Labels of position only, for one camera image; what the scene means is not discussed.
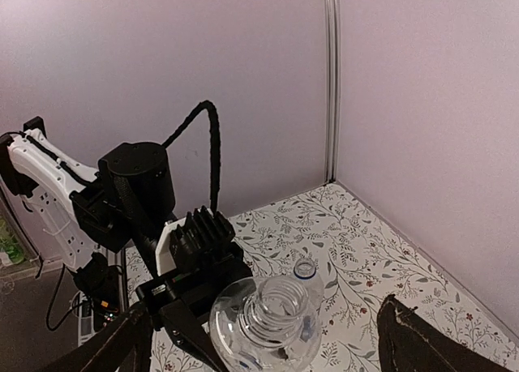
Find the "Pepsi bottle with blue label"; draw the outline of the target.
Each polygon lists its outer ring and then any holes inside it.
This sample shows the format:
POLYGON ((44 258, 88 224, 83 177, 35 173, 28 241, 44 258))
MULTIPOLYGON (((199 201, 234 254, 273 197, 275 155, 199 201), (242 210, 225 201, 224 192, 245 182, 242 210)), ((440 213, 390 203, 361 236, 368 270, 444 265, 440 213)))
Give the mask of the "Pepsi bottle with blue label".
POLYGON ((314 261, 309 258, 298 259, 294 264, 293 277, 307 290, 312 305, 319 310, 324 299, 324 282, 314 261))

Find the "small clear plastic bottle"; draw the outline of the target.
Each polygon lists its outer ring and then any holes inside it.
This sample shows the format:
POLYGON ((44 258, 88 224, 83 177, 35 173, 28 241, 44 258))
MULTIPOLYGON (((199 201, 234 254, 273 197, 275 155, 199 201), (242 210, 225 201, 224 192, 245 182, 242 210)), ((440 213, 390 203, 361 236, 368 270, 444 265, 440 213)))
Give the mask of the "small clear plastic bottle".
POLYGON ((304 371, 322 336, 307 289, 288 276, 233 282, 214 301, 208 330, 230 371, 304 371))

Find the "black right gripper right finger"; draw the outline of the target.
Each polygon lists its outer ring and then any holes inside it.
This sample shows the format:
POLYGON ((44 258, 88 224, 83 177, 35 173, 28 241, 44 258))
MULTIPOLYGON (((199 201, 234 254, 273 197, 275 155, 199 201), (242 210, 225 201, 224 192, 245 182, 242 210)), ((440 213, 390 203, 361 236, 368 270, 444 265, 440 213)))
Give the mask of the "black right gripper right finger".
POLYGON ((383 300, 376 324, 383 372, 506 370, 443 335, 393 294, 383 300))

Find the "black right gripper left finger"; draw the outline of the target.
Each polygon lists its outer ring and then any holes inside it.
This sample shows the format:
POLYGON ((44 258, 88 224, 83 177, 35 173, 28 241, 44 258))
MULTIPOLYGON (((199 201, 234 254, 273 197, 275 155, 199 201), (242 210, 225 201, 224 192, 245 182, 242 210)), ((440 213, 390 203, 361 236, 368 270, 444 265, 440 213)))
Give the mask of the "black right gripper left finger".
POLYGON ((72 352, 42 371, 148 371, 152 323, 144 303, 137 302, 72 352))

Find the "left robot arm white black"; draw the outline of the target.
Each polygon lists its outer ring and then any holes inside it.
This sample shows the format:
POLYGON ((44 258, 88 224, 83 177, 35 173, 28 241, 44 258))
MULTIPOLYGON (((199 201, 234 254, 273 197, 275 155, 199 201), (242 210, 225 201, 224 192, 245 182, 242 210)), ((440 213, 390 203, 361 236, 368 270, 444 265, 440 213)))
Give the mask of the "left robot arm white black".
POLYGON ((115 303, 118 253, 133 242, 151 274, 139 300, 50 371, 146 371, 152 337, 165 330, 174 345, 215 371, 225 364, 204 330, 218 294, 251 275, 232 224, 218 210, 221 133, 217 110, 203 101, 186 123, 209 120, 210 204, 174 216, 175 195, 167 149, 173 142, 122 143, 90 168, 47 139, 42 118, 1 137, 1 176, 8 190, 37 211, 62 251, 66 270, 96 308, 115 303))

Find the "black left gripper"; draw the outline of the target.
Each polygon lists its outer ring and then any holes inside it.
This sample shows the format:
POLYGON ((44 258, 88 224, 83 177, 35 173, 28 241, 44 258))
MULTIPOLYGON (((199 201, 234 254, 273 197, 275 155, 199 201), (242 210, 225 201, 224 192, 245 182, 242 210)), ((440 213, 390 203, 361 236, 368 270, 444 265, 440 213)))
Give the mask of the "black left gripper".
POLYGON ((155 331, 165 328, 174 344, 213 371, 226 372, 202 324, 220 292, 235 281, 251 277, 243 250, 232 246, 218 263, 192 273, 174 269, 136 288, 146 305, 155 331))

